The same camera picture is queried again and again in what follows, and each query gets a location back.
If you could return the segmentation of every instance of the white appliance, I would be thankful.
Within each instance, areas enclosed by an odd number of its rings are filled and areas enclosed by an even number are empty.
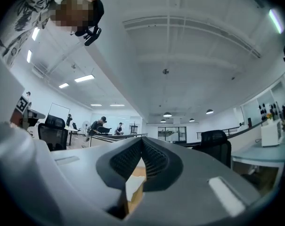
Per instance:
[[[283,140],[282,122],[274,121],[271,124],[261,127],[261,145],[274,146],[279,145]]]

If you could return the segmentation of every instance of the white desk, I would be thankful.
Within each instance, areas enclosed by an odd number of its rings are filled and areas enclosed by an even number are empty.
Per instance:
[[[280,145],[262,147],[261,141],[231,153],[232,161],[245,164],[278,168],[274,186],[277,186],[285,165],[285,132]]]
[[[69,145],[71,145],[72,132],[78,132],[78,130],[73,129],[73,128],[69,127],[69,126],[65,126],[65,129],[70,131]]]

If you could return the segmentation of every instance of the desk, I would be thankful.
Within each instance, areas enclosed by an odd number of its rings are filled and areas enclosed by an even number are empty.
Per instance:
[[[71,145],[72,132],[73,132],[73,131],[74,131],[74,132],[78,132],[78,130],[73,129],[73,128],[69,127],[69,126],[66,126],[65,129],[68,130],[68,131],[70,131],[69,145]]]
[[[245,164],[278,168],[274,186],[278,185],[285,165],[285,132],[280,145],[262,147],[261,141],[231,152],[232,161]]]

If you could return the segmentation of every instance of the window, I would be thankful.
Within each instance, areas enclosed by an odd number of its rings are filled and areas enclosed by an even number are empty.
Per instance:
[[[186,127],[158,127],[158,139],[169,142],[186,142]]]

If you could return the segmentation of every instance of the white ceiling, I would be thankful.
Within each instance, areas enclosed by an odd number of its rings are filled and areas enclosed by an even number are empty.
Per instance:
[[[70,35],[49,21],[44,30],[40,30],[36,40],[31,37],[24,44],[21,54],[27,57],[32,51],[31,63],[43,73],[43,79],[54,88],[68,83],[69,86],[59,89],[67,96],[92,109],[90,104],[101,104],[102,110],[110,110],[110,104],[124,104],[113,107],[114,110],[133,110],[122,94],[100,70],[83,44],[75,35]],[[92,74],[95,79],[77,83],[74,79]]]
[[[238,100],[234,84],[251,73],[260,76],[254,65],[269,53],[271,40],[278,36],[269,8],[259,8],[253,0],[117,3],[143,74],[149,123],[159,123],[166,111],[180,117],[181,123],[192,117],[198,122],[209,108],[220,112],[234,106]],[[118,103],[132,109],[79,42],[48,22],[36,41],[26,42],[22,53],[27,56],[31,49],[32,63],[45,72],[45,79],[56,88],[69,83],[62,91],[82,104],[109,109],[109,104]],[[163,69],[169,69],[169,74],[164,75]],[[94,80],[74,82],[90,73]],[[229,100],[218,101],[221,93]]]

